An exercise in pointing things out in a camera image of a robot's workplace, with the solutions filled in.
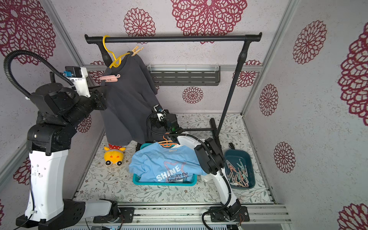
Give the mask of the pink clothespin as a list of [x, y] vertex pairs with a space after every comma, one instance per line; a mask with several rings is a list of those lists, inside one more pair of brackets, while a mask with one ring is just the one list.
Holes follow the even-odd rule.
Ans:
[[101, 81], [105, 81], [105, 82], [117, 82], [120, 77], [121, 77], [120, 74], [117, 74], [117, 75], [106, 75], [106, 76], [101, 76], [99, 79]]

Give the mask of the dark grey t-shirt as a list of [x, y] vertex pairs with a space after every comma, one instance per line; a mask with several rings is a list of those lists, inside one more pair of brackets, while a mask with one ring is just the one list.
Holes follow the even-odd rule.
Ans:
[[131, 141], [153, 142], [156, 135], [148, 131], [146, 119], [159, 101], [141, 57], [127, 55], [119, 67], [107, 68], [104, 75], [120, 76], [116, 82], [101, 82], [107, 105], [101, 112], [107, 141], [115, 146], [126, 146]]

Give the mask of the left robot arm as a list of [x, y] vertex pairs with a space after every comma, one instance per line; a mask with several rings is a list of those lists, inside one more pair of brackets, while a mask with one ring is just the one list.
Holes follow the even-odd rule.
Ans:
[[80, 202], [62, 194], [65, 163], [76, 128], [92, 111], [106, 109], [104, 93], [103, 86], [87, 88], [83, 96], [60, 83], [49, 83], [30, 94], [38, 117], [27, 134], [30, 194], [25, 213], [16, 219], [17, 228], [61, 230], [85, 218], [119, 220], [115, 201]]

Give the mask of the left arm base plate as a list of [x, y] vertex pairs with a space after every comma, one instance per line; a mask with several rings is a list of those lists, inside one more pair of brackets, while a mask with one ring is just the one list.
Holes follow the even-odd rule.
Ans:
[[94, 217], [93, 223], [131, 223], [134, 217], [135, 209], [128, 208], [116, 208], [106, 216]]

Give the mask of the beige clothespin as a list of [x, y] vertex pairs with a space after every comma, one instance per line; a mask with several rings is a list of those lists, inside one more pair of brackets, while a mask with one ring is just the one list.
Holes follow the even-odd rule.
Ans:
[[132, 50], [132, 56], [135, 56], [137, 55], [139, 52], [141, 52], [142, 50], [144, 49], [144, 47], [139, 47], [139, 46], [136, 46], [133, 50]]

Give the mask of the yellow plastic hanger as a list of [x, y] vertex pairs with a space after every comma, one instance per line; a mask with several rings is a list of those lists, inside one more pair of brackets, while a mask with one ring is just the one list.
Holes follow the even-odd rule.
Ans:
[[108, 53], [108, 55], [112, 55], [114, 60], [112, 60], [111, 64], [108, 65], [108, 67], [111, 69], [111, 68], [118, 68], [121, 63], [122, 63], [122, 60], [125, 56], [131, 54], [131, 52], [127, 52], [123, 55], [120, 55], [119, 57], [116, 57], [116, 55], [114, 54], [113, 51], [110, 51], [107, 46], [106, 46], [106, 39], [108, 38], [109, 36], [108, 35], [105, 35], [102, 39], [102, 44], [103, 44], [103, 47], [105, 49], [105, 51]]

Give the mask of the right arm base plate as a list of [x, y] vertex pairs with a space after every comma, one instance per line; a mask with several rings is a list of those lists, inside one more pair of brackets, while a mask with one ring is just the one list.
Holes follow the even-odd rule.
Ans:
[[223, 209], [218, 212], [213, 212], [217, 207], [210, 207], [209, 211], [212, 222], [249, 222], [250, 216], [248, 209], [245, 206], [241, 206], [240, 209], [233, 212], [230, 209]]

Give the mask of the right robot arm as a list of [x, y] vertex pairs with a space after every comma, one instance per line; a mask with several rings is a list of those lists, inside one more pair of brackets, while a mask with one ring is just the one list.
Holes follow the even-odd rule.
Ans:
[[146, 126], [153, 134], [174, 138], [175, 143], [193, 149], [202, 170], [214, 181], [220, 195], [220, 207], [211, 207], [202, 214], [201, 220], [206, 228], [210, 228], [205, 221], [206, 215], [211, 215], [213, 218], [224, 218], [227, 221], [237, 220], [242, 205], [234, 194], [226, 176], [225, 158], [218, 138], [202, 140], [190, 134], [193, 131], [216, 131], [216, 127], [181, 128], [178, 125], [177, 116], [163, 109], [158, 109], [150, 114], [146, 119]]

